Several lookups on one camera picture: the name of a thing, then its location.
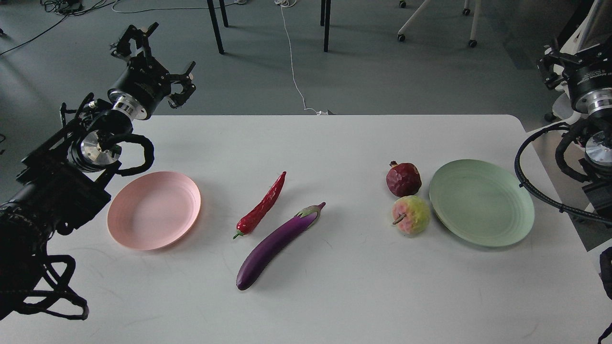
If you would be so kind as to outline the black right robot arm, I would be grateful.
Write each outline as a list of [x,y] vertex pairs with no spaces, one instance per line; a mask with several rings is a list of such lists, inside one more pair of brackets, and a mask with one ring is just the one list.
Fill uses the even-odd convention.
[[[565,53],[552,46],[537,62],[543,83],[549,89],[561,87],[568,97],[572,115],[534,131],[519,147],[514,172],[519,186],[575,221],[599,224],[607,231],[588,255],[611,294],[611,49],[602,44],[577,53]],[[562,174],[576,181],[588,200],[579,209],[553,200],[529,181],[522,168],[522,154],[536,139],[560,131],[554,161]]]

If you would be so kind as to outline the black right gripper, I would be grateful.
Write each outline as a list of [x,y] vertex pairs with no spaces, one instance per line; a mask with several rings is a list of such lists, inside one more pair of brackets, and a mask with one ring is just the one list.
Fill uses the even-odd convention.
[[572,55],[559,48],[546,45],[537,61],[540,78],[548,90],[553,90],[566,80],[568,96],[573,109],[586,115],[594,115],[612,106],[612,63],[609,59],[590,65],[565,68]]

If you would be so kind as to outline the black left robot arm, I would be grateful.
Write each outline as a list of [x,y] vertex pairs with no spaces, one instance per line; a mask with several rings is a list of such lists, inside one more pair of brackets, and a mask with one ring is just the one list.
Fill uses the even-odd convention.
[[196,90],[195,62],[172,74],[153,56],[149,38],[158,27],[129,26],[111,47],[127,66],[108,100],[89,93],[76,109],[62,105],[61,129],[22,160],[22,189],[1,205],[2,318],[13,312],[88,318],[86,299],[69,286],[74,258],[49,255],[47,244],[100,213],[111,200],[106,187],[114,176],[151,168],[154,145],[133,132],[133,121],[148,120],[164,99],[179,108]]

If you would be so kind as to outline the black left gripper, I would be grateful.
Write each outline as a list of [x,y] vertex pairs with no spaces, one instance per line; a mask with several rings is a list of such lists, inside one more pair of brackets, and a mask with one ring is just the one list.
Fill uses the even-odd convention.
[[[166,96],[170,107],[177,109],[183,106],[196,90],[192,76],[195,61],[191,61],[184,72],[170,74],[153,57],[149,37],[158,27],[158,22],[153,22],[147,28],[129,25],[118,41],[110,46],[111,56],[125,61],[127,67],[109,89],[108,97],[114,104],[120,97],[129,97],[137,102],[140,109],[131,114],[133,119],[149,119]],[[180,85],[181,91],[170,93],[170,85]]]

